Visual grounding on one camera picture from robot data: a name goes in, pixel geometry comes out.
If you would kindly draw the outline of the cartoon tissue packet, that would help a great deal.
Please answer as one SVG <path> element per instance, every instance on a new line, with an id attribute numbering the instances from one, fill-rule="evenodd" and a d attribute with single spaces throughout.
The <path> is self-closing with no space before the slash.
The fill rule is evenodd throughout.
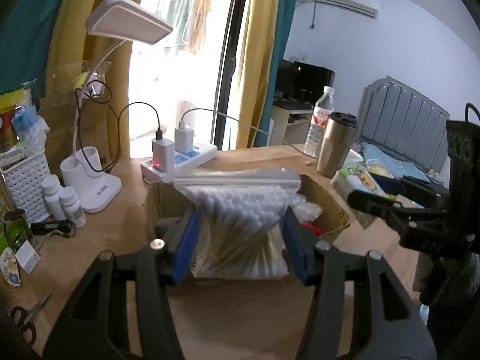
<path id="1" fill-rule="evenodd" d="M 338 170 L 331 180 L 330 185 L 343 196 L 344 200 L 355 190 L 380 197 L 391 198 L 389 194 L 383 191 L 371 174 L 368 173 L 367 169 L 360 164 L 347 166 Z"/>

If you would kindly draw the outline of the white woven plastic basket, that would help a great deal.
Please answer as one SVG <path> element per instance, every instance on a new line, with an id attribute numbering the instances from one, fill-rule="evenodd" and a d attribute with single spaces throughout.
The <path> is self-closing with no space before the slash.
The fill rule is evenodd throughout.
<path id="1" fill-rule="evenodd" d="M 50 212 L 44 199 L 41 182 L 50 175 L 45 151 L 28 157 L 1 174 L 17 209 L 24 211 L 28 224 L 49 218 Z"/>

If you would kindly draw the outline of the black monitor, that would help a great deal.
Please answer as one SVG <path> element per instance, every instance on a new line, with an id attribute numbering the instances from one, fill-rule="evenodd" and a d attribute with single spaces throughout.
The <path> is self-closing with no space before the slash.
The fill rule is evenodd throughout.
<path id="1" fill-rule="evenodd" d="M 287 110 L 312 109 L 325 86 L 333 86 L 335 72 L 325 67 L 290 62 L 278 64 L 273 105 Z"/>

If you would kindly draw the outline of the grey bed headboard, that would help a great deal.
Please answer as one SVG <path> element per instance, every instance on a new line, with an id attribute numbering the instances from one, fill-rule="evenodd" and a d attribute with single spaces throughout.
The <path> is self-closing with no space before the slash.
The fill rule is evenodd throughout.
<path id="1" fill-rule="evenodd" d="M 449 119 L 440 105 L 387 76 L 364 89 L 358 138 L 422 172 L 441 172 L 448 157 Z"/>

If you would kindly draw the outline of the small white adapter box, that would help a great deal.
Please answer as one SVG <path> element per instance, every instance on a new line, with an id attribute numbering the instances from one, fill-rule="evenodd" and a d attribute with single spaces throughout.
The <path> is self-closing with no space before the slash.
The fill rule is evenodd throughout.
<path id="1" fill-rule="evenodd" d="M 31 274 L 41 260 L 41 256 L 32 247 L 29 241 L 25 241 L 22 244 L 22 246 L 16 251 L 15 256 L 19 265 L 27 274 Z"/>

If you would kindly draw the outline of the white pill bottle left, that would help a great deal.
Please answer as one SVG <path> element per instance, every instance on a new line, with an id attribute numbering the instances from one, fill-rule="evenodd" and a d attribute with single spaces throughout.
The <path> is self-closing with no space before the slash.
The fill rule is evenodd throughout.
<path id="1" fill-rule="evenodd" d="M 59 193 L 63 190 L 63 186 L 57 175 L 48 175 L 42 182 L 41 188 L 50 214 L 55 220 L 66 219 L 65 213 L 59 201 Z"/>

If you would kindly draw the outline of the black flashlight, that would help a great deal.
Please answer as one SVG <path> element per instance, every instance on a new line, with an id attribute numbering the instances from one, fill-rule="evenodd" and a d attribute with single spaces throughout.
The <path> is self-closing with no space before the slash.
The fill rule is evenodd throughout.
<path id="1" fill-rule="evenodd" d="M 31 223 L 30 229 L 35 236 L 54 233 L 64 237 L 71 237 L 74 236 L 75 232 L 72 224 L 67 219 Z"/>

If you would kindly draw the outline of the white power strip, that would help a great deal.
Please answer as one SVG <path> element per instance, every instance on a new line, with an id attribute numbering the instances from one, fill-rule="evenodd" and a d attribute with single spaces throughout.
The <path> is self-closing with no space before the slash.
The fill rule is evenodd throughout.
<path id="1" fill-rule="evenodd" d="M 216 158 L 217 147 L 212 144 L 205 144 L 193 147 L 193 150 L 188 154 L 182 154 L 178 151 L 174 155 L 174 171 L 170 173 L 162 172 L 153 166 L 152 159 L 149 158 L 140 164 L 142 171 L 142 178 L 145 183 L 163 182 L 171 184 L 178 172 L 186 172 L 197 167 L 202 166 L 210 160 Z"/>

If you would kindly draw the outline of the white bubble wrap roll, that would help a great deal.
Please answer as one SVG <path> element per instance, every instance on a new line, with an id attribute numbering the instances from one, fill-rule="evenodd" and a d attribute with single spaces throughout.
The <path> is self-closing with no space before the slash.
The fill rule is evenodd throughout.
<path id="1" fill-rule="evenodd" d="M 311 224 L 317 220 L 323 210 L 322 207 L 314 202 L 310 202 L 303 194 L 297 193 L 291 203 L 290 207 L 295 214 L 296 219 L 301 224 Z"/>

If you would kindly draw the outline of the brown cardboard box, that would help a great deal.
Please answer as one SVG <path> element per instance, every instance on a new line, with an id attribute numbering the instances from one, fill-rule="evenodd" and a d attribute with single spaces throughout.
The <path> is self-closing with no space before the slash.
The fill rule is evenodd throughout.
<path id="1" fill-rule="evenodd" d="M 310 202 L 322 207 L 321 216 L 312 224 L 334 240 L 348 227 L 348 214 L 335 198 L 321 185 L 307 175 L 300 175 L 301 186 L 297 194 L 303 194 Z M 151 184 L 145 200 L 145 236 L 151 241 L 164 224 L 171 224 L 182 217 L 194 204 L 179 193 L 174 184 L 156 182 Z"/>

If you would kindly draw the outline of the clear water bottle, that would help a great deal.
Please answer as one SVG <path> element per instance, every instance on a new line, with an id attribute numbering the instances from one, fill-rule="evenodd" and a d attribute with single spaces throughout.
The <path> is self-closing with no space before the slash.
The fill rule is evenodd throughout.
<path id="1" fill-rule="evenodd" d="M 312 112 L 307 138 L 304 143 L 304 153 L 312 158 L 318 156 L 319 146 L 323 138 L 329 115 L 335 109 L 335 89 L 330 86 L 324 87 L 324 92 L 317 100 Z"/>

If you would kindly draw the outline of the cotton swab zip bag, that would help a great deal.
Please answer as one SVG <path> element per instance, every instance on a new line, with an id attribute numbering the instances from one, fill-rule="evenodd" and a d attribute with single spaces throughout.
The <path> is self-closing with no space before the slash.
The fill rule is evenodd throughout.
<path id="1" fill-rule="evenodd" d="M 262 281 L 289 274 L 280 222 L 301 186 L 297 171 L 196 169 L 173 184 L 199 215 L 195 277 Z"/>

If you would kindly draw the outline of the white pill bottle right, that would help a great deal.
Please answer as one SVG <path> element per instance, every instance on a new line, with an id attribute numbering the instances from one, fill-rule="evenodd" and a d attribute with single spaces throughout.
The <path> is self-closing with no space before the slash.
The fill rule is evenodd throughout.
<path id="1" fill-rule="evenodd" d="M 82 228 L 86 225 L 86 214 L 73 187 L 64 187 L 58 194 L 58 200 L 66 218 L 75 228 Z"/>

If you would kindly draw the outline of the yellow curtain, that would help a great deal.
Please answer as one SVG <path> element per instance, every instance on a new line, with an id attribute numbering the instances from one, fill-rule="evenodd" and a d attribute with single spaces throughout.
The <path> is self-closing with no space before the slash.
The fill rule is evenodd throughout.
<path id="1" fill-rule="evenodd" d="M 85 21 L 103 0 L 63 0 L 55 21 L 46 66 L 46 91 L 54 93 L 56 68 L 79 69 L 84 61 L 94 61 L 112 41 L 86 33 Z M 279 0 L 248 0 L 246 33 L 243 38 L 241 67 L 241 102 L 236 147 L 251 148 L 260 141 L 261 122 L 270 81 L 270 67 L 275 43 Z M 106 82 L 113 91 L 113 109 L 102 115 L 100 141 L 109 154 L 116 149 L 128 156 L 127 122 L 133 118 L 126 111 L 125 120 L 115 117 L 128 103 L 127 91 L 132 45 L 126 43 L 112 55 L 113 68 Z"/>

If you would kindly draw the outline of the white pill bottle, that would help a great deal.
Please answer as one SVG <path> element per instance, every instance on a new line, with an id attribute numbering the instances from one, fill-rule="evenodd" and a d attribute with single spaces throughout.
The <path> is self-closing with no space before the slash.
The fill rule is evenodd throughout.
<path id="1" fill-rule="evenodd" d="M 58 194 L 58 200 L 66 218 L 75 228 L 82 228 L 86 225 L 86 214 L 73 187 L 64 187 Z"/>
<path id="2" fill-rule="evenodd" d="M 42 182 L 41 188 L 50 214 L 55 220 L 66 219 L 65 213 L 59 201 L 59 193 L 63 190 L 63 186 L 57 175 L 48 175 Z"/>

